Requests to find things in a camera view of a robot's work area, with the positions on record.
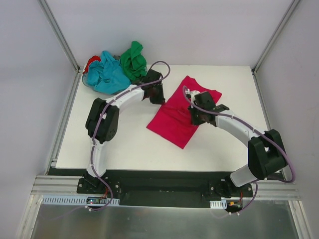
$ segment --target magenta cloth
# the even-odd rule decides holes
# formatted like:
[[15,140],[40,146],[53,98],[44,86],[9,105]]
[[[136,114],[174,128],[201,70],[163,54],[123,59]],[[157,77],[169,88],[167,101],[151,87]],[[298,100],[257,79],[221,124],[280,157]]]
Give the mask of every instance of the magenta cloth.
[[190,112],[187,109],[189,103],[183,96],[183,86],[187,86],[191,91],[208,91],[215,102],[218,102],[222,95],[218,91],[201,87],[194,78],[186,76],[168,102],[160,107],[147,128],[182,149],[198,128],[191,124]]

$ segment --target white table surface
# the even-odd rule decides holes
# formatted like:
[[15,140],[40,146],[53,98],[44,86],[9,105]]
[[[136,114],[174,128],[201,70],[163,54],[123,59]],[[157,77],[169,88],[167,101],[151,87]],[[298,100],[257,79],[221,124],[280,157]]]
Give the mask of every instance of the white table surface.
[[[164,65],[154,69],[163,75],[167,72]],[[203,87],[220,91],[223,95],[218,104],[225,104],[254,126],[267,129],[249,67],[172,65],[171,74],[163,81],[166,100],[187,75]],[[90,139],[85,122],[97,97],[108,96],[79,83],[56,168],[87,168]],[[120,114],[117,134],[108,145],[108,169],[234,171],[247,164],[246,146],[210,124],[202,124],[184,149],[148,130],[146,126],[159,107],[145,99]]]

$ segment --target metal panel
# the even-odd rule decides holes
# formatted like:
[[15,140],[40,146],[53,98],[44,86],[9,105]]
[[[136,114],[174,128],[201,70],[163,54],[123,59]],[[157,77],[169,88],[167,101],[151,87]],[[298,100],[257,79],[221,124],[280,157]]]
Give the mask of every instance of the metal panel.
[[296,239],[287,202],[256,201],[239,216],[223,210],[109,207],[100,212],[74,206],[42,205],[33,239]]

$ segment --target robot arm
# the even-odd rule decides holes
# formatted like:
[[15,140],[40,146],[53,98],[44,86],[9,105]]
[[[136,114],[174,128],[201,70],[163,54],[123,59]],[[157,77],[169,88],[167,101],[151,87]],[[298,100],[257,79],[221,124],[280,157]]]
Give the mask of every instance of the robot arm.
[[225,105],[216,106],[209,92],[199,93],[188,91],[186,95],[191,99],[192,103],[204,110],[216,113],[222,112],[220,115],[212,115],[204,113],[193,106],[189,106],[188,110],[191,113],[191,119],[194,125],[200,125],[205,122],[210,123],[215,127],[226,130],[248,147],[248,163],[235,172],[232,172],[229,177],[225,179],[231,183],[232,186],[241,187],[255,180],[265,179],[269,175],[287,166],[287,162],[280,152],[254,132],[258,130],[285,150],[280,134],[276,130],[266,131],[259,128],[251,130],[238,120],[233,119],[233,116],[236,115],[228,107]]
[[[165,103],[161,82],[134,89],[137,85],[158,80],[160,77],[161,73],[150,69],[142,81],[136,82],[136,85],[130,85],[124,90],[130,90],[130,92],[127,94],[119,97],[121,93],[118,93],[117,95],[107,98],[106,100],[97,98],[93,102],[85,127],[88,130],[88,135],[90,136],[91,146],[94,146],[94,150],[91,153],[93,154],[94,168],[99,176],[102,176],[106,171],[107,145],[108,141],[110,141],[117,132],[120,113],[127,109],[130,105],[142,101],[145,98],[149,98],[152,104],[162,105]],[[100,114],[102,113],[105,105],[111,101],[113,102],[107,108],[98,127],[94,143],[92,137]],[[96,177],[91,165],[88,165],[87,172],[92,177]]]

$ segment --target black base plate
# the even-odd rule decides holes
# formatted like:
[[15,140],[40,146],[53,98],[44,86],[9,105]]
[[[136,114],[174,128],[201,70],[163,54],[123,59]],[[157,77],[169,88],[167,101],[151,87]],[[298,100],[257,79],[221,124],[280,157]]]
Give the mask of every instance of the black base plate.
[[[108,170],[102,178],[110,185],[114,198],[120,199],[120,205],[209,208],[209,201],[220,200],[214,191],[215,186],[230,173]],[[93,180],[89,183],[83,176],[77,193],[104,194],[105,186],[97,182],[97,178]],[[244,197],[252,197],[249,187],[251,185],[246,184],[235,188],[232,197],[240,197],[240,192]]]

